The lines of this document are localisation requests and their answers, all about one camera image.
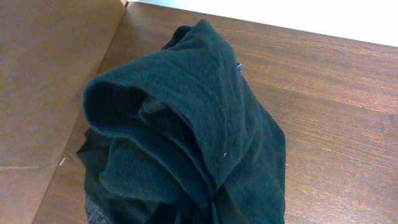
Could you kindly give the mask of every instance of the wooden table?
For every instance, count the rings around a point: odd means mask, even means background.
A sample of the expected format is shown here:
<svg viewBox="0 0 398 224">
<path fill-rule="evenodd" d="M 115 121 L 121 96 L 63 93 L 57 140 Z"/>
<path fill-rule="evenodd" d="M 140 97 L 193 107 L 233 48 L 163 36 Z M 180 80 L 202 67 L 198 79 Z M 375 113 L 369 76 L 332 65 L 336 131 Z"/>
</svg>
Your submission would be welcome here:
<svg viewBox="0 0 398 224">
<path fill-rule="evenodd" d="M 208 19 L 287 138 L 286 223 L 398 223 L 398 49 L 129 3 L 100 72 Z M 80 116 L 35 223 L 85 223 Z"/>
</svg>

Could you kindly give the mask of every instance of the wooden surface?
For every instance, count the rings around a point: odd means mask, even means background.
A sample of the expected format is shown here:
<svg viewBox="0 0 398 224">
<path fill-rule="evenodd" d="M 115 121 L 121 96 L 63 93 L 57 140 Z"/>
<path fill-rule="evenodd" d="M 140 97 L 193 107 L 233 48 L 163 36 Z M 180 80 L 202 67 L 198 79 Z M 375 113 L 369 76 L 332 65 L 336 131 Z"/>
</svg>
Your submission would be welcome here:
<svg viewBox="0 0 398 224">
<path fill-rule="evenodd" d="M 118 0 L 1 1 L 0 223 L 32 223 L 123 12 Z"/>
<path fill-rule="evenodd" d="M 286 223 L 397 223 L 398 49 L 135 2 L 101 71 L 158 51 L 178 26 L 202 18 L 234 47 L 254 94 L 285 132 Z M 74 133 L 85 128 L 80 116 Z M 71 138 L 67 152 L 81 138 Z M 71 208 L 83 210 L 76 177 L 83 174 L 72 161 L 58 167 L 36 220 L 84 219 Z M 54 210 L 56 203 L 70 206 Z"/>
</svg>

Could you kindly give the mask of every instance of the dark green cloth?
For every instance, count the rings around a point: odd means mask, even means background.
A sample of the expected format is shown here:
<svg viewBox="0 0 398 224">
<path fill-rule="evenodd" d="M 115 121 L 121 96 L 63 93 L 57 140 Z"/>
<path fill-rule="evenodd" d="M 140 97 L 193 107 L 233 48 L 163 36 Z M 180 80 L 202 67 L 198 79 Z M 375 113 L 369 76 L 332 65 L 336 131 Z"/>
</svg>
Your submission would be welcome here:
<svg viewBox="0 0 398 224">
<path fill-rule="evenodd" d="M 231 46 L 201 20 L 163 49 L 86 87 L 88 196 L 115 223 L 283 223 L 285 137 Z"/>
</svg>

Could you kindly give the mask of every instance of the white background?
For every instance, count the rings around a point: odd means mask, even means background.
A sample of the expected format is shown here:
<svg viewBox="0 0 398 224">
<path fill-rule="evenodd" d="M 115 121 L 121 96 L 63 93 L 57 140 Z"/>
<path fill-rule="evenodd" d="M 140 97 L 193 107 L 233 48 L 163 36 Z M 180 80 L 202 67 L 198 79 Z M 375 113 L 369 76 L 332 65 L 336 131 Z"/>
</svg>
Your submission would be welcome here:
<svg viewBox="0 0 398 224">
<path fill-rule="evenodd" d="M 398 0 L 135 1 L 398 47 Z"/>
</svg>

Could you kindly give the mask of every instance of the dark object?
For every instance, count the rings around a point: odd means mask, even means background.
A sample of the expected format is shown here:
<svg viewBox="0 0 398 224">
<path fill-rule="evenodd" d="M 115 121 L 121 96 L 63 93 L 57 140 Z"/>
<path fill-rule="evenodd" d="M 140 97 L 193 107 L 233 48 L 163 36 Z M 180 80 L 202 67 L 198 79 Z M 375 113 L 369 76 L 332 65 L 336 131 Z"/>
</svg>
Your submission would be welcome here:
<svg viewBox="0 0 398 224">
<path fill-rule="evenodd" d="M 231 46 L 202 20 L 163 49 L 86 87 L 90 203 L 113 223 L 283 223 L 285 137 Z"/>
</svg>

